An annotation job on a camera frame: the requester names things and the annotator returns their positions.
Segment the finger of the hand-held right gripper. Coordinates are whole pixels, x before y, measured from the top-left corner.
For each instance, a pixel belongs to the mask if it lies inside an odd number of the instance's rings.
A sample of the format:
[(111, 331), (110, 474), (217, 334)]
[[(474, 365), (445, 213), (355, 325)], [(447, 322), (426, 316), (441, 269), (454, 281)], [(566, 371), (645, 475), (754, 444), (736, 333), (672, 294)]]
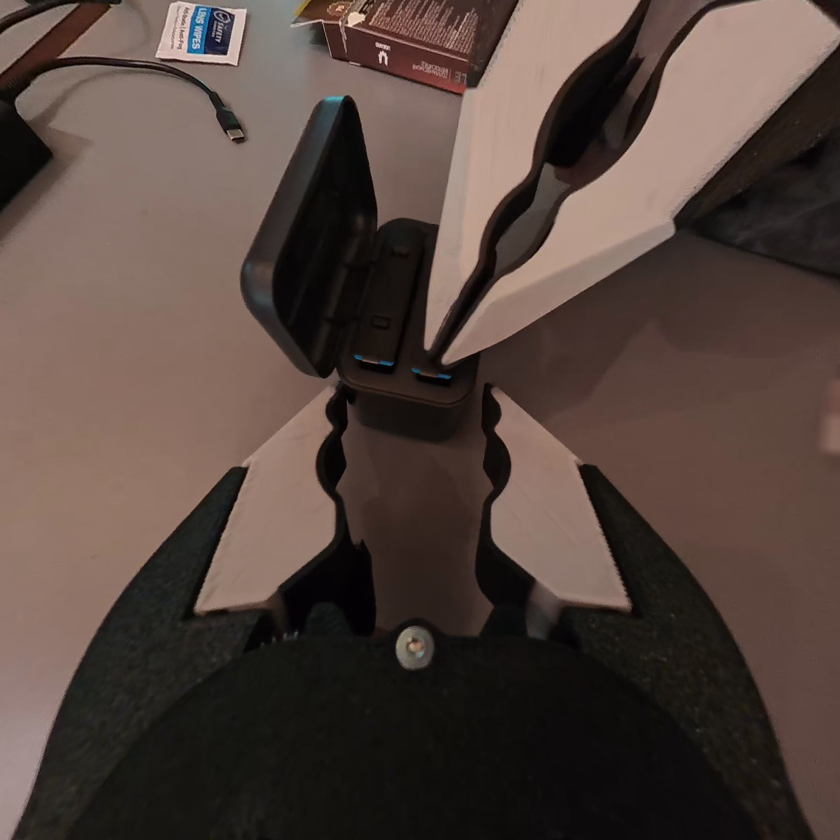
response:
[(498, 344), (671, 238), (679, 211), (834, 51), (838, 2), (647, 2), (633, 52), (557, 125), (441, 365)]
[(425, 350), (442, 356), (531, 204), (552, 135), (634, 50), (647, 2), (519, 2), (461, 104), (427, 288)]

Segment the black battery charging case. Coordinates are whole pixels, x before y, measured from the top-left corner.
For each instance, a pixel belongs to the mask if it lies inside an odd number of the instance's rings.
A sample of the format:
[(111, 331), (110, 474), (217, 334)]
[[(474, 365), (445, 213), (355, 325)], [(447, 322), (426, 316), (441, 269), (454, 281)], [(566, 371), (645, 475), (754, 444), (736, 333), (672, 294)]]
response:
[[(361, 367), (351, 340), (373, 264), (385, 242), (423, 238), (400, 353), (392, 374)], [(305, 375), (337, 375), (372, 429), (442, 442), (461, 425), (476, 388), (477, 355), (450, 369), (424, 348), (427, 288), (438, 227), (397, 218), (384, 225), (377, 204), (361, 116), (349, 96), (321, 100), (297, 144), (240, 272), (249, 312)], [(454, 392), (420, 392), (411, 362), (428, 359), (469, 374)]]

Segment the black power adapter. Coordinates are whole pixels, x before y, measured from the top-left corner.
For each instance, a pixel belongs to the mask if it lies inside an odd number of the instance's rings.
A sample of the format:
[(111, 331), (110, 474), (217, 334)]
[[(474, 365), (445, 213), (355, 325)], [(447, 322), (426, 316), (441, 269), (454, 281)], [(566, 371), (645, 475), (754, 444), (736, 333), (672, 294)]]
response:
[(53, 160), (48, 145), (18, 114), (1, 101), (1, 210)]

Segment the brown cardboard box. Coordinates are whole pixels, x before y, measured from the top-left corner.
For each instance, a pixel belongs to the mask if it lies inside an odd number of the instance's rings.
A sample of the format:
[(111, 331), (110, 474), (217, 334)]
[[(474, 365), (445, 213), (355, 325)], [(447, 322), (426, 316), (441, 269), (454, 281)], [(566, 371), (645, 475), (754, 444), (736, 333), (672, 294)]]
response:
[(291, 26), (319, 29), (334, 60), (461, 95), (484, 74), (517, 5), (310, 1)]

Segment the white blue lens wipe packet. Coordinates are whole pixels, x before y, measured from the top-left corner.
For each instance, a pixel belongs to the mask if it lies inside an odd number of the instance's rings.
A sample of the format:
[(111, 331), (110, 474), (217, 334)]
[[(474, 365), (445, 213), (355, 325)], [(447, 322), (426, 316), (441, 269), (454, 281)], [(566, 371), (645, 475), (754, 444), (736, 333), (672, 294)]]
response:
[(244, 8), (172, 2), (155, 57), (165, 61), (237, 67), (247, 15)]

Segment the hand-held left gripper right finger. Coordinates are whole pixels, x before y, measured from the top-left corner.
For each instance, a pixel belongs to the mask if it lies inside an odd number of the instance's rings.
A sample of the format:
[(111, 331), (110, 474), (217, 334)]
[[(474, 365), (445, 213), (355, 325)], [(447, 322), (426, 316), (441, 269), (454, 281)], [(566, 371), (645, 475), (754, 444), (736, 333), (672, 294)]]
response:
[(517, 611), (531, 638), (549, 638), (569, 609), (632, 615), (578, 456), (491, 384), (482, 393), (481, 429), (490, 493), (476, 580), (486, 599)]

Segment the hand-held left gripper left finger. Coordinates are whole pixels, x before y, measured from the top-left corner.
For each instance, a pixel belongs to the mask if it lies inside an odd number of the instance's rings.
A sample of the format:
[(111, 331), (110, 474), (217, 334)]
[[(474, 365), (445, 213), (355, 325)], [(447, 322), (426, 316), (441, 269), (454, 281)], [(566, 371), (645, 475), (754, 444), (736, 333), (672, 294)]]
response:
[(302, 632), (315, 605), (332, 603), (353, 634), (373, 634), (371, 554), (338, 490), (347, 424), (347, 392), (330, 384), (246, 459), (195, 614), (265, 609)]

